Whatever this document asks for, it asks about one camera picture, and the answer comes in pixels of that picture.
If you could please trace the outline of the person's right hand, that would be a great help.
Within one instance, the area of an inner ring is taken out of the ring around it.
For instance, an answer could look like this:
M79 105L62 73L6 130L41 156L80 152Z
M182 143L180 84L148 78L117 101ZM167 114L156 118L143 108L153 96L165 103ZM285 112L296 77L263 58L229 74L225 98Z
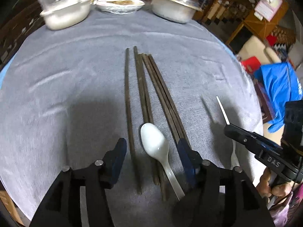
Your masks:
M282 199L292 191L294 182L286 182L274 187L269 185L270 178L271 170L269 168L265 168L262 176L260 177L260 182L256 187L261 197L276 196L278 199Z

